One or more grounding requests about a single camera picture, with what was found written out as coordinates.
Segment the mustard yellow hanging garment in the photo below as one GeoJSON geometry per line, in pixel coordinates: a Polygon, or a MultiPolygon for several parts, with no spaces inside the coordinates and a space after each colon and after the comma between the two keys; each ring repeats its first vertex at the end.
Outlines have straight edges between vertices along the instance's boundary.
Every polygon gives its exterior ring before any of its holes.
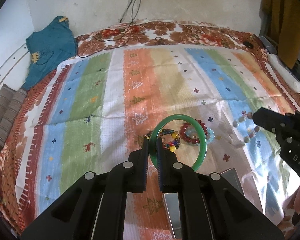
{"type": "Polygon", "coordinates": [[[270,16],[267,36],[277,44],[277,55],[290,69],[300,52],[300,1],[262,0],[262,10],[270,16]]]}

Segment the brown floral bedsheet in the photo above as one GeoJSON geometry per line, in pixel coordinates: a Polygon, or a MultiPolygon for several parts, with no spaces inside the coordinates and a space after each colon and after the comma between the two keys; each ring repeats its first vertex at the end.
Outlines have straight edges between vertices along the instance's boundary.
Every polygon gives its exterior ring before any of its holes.
{"type": "MultiPolygon", "coordinates": [[[[280,62],[277,58],[270,55],[261,40],[251,33],[234,31],[207,23],[143,21],[115,25],[107,29],[75,37],[75,39],[77,42],[77,54],[61,62],[55,70],[47,74],[39,83],[26,90],[27,96],[14,120],[5,145],[0,151],[0,220],[4,226],[9,228],[14,236],[19,236],[23,232],[18,231],[16,228],[19,211],[15,191],[19,166],[16,147],[22,118],[21,112],[27,97],[35,95],[34,87],[42,83],[47,77],[51,77],[63,64],[73,64],[80,60],[111,52],[115,49],[134,49],[139,47],[184,45],[189,47],[199,46],[203,48],[243,50],[252,53],[258,63],[269,65],[266,74],[278,85],[279,90],[294,108],[294,112],[292,113],[300,112],[299,84],[293,76],[284,76],[282,74],[280,62]]],[[[30,63],[31,54],[27,49],[26,43],[24,43],[17,54],[11,57],[0,68],[0,90],[3,84],[13,90],[20,89],[28,75],[30,63]]],[[[208,146],[213,140],[214,133],[202,121],[200,122],[206,128],[208,146]]],[[[191,166],[194,164],[199,154],[199,144],[193,126],[181,120],[174,120],[165,125],[161,136],[164,145],[170,150],[175,151],[183,163],[191,166]]],[[[300,221],[296,225],[292,224],[292,217],[295,212],[293,202],[299,186],[300,184],[284,201],[284,217],[279,224],[275,224],[283,232],[285,238],[297,237],[297,231],[300,230],[300,221]]]]}

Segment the green jade bangle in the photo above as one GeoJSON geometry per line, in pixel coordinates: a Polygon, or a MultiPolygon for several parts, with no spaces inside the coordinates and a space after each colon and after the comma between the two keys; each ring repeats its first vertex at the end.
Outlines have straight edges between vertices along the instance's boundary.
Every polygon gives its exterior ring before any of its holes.
{"type": "Polygon", "coordinates": [[[194,127],[194,129],[196,130],[196,132],[198,134],[199,154],[198,154],[196,161],[191,166],[194,171],[197,171],[201,167],[201,165],[204,162],[204,159],[206,157],[207,139],[206,139],[205,132],[204,132],[202,126],[199,124],[199,122],[197,120],[195,120],[194,118],[192,118],[188,115],[183,115],[183,114],[170,115],[170,116],[164,118],[163,120],[161,120],[161,122],[159,122],[157,124],[157,126],[155,126],[155,128],[150,136],[149,146],[148,146],[148,151],[149,151],[149,155],[150,155],[152,164],[154,165],[155,168],[158,168],[157,152],[156,152],[157,136],[159,135],[161,129],[166,124],[168,124],[169,122],[172,122],[174,120],[183,120],[185,122],[188,122],[191,126],[194,127]]]}

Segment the striped colourful bed cloth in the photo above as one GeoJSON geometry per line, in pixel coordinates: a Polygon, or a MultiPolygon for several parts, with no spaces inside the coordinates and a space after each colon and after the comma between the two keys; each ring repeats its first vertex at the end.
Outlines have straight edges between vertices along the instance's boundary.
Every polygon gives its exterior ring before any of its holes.
{"type": "Polygon", "coordinates": [[[300,179],[280,158],[275,136],[247,118],[260,107],[294,112],[268,69],[243,50],[184,45],[115,49],[61,65],[21,112],[17,230],[85,172],[125,161],[172,114],[214,133],[199,172],[235,168],[245,196],[279,224],[300,179]]]}

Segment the metal jewelry tin box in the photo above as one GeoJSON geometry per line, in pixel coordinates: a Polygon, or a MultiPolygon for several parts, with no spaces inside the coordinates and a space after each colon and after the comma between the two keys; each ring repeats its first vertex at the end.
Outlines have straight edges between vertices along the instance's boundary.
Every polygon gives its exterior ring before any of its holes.
{"type": "MultiPolygon", "coordinates": [[[[244,196],[244,192],[235,168],[229,168],[221,172],[220,175],[244,196]]],[[[178,194],[165,193],[163,194],[162,199],[164,202],[170,233],[174,239],[181,239],[181,220],[178,194]]]]}

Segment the teal blue garment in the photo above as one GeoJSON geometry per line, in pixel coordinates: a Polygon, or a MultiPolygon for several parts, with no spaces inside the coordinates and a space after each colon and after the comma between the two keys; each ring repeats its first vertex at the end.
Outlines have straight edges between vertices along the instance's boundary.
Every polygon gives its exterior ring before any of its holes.
{"type": "Polygon", "coordinates": [[[55,17],[44,29],[32,33],[26,39],[26,46],[31,63],[21,87],[24,90],[32,88],[61,62],[77,54],[77,42],[65,16],[55,17]]]}

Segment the striped brown pillow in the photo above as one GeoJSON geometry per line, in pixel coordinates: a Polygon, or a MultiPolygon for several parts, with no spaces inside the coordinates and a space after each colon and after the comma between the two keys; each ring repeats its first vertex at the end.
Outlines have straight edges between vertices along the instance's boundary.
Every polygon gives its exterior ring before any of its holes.
{"type": "Polygon", "coordinates": [[[22,88],[13,90],[5,84],[0,90],[0,151],[5,145],[26,96],[26,90],[22,88]]]}

